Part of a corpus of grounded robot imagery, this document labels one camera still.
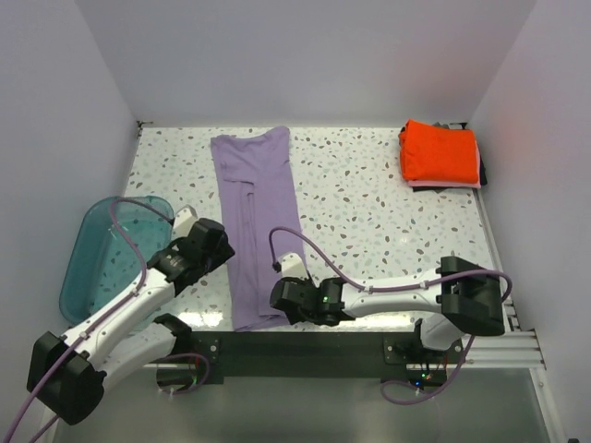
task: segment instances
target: folded orange cloth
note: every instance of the folded orange cloth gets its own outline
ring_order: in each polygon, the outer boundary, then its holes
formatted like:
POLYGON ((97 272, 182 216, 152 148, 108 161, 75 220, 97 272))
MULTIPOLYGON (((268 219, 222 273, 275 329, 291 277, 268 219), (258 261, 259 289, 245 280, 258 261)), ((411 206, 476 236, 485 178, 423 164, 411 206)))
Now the folded orange cloth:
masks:
POLYGON ((479 181, 476 138, 469 129, 446 129, 409 120, 398 139, 405 180, 479 181))

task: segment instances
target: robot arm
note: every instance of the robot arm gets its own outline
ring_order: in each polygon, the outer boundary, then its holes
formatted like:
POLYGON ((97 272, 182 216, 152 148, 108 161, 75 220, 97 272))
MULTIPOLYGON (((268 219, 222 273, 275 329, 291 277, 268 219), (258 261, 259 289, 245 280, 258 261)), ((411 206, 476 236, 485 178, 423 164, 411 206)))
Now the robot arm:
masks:
POLYGON ((198 218, 192 208, 180 210, 173 224, 175 239, 150 259, 143 286, 98 328, 86 332, 105 312, 135 292, 139 277, 80 325, 59 338, 46 332, 35 342, 27 381, 29 391, 35 389, 72 343, 83 339, 37 395, 69 425, 86 418, 98 405, 105 389, 138 367, 168 355, 184 340, 188 342, 190 328, 170 315, 156 318, 133 337, 127 336, 155 309, 234 255, 223 226, 198 218))
MULTIPOLYGON (((373 293, 360 291, 340 278, 327 279, 318 287, 308 275, 302 259, 294 253, 280 260, 282 278, 271 294, 271 306, 282 310, 291 324, 309 321, 336 326, 341 321, 379 312, 424 311, 435 315, 416 323, 420 346, 446 351, 465 334, 495 336, 504 333, 501 287, 494 276, 478 275, 418 289, 373 293)), ((433 281, 480 267, 458 257, 443 257, 441 266, 421 274, 383 280, 353 279, 366 287, 402 287, 433 281)))

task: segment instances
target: terrazzo table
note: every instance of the terrazzo table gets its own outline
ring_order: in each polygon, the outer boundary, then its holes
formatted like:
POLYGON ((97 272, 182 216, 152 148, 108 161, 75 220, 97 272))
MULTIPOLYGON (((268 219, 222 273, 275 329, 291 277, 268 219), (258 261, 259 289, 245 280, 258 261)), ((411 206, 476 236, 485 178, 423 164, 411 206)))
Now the terrazzo table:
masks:
MULTIPOLYGON (((254 137, 268 128, 144 128, 126 196, 157 195, 175 210, 192 205, 222 220, 210 140, 254 137)), ((413 193, 400 175, 399 128, 291 128, 290 160, 303 232, 352 277, 409 275, 456 255, 485 268, 493 259, 475 195, 454 189, 413 193)), ((333 277, 305 246, 315 279, 333 277)), ((232 330, 225 268, 155 312, 192 329, 232 330)), ((411 331, 419 313, 384 313, 334 328, 300 323, 272 331, 411 331)))

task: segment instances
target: black metal frame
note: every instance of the black metal frame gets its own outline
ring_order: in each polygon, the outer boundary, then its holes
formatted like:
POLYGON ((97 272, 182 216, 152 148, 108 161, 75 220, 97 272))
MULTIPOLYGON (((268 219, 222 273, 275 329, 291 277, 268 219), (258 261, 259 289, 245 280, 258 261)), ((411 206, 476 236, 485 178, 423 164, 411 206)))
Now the black metal frame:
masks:
MULTIPOLYGON (((315 377, 414 380, 409 364, 430 365, 444 356, 457 363, 462 350, 457 341, 446 353, 418 357, 404 349, 416 347, 415 332, 217 332, 195 331, 191 351, 211 363, 206 383, 222 384, 225 377, 315 377)), ((176 381, 186 381, 187 370, 172 370, 176 381)), ((173 384, 171 369, 160 369, 159 381, 173 384)))

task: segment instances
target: folded clothing stack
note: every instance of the folded clothing stack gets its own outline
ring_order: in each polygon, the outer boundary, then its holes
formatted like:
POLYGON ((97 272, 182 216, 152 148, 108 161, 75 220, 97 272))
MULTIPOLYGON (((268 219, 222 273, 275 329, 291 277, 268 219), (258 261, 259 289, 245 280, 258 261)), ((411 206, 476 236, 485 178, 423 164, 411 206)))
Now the folded clothing stack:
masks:
POLYGON ((398 135, 400 168, 413 188, 480 188, 484 168, 474 133, 409 120, 398 135))

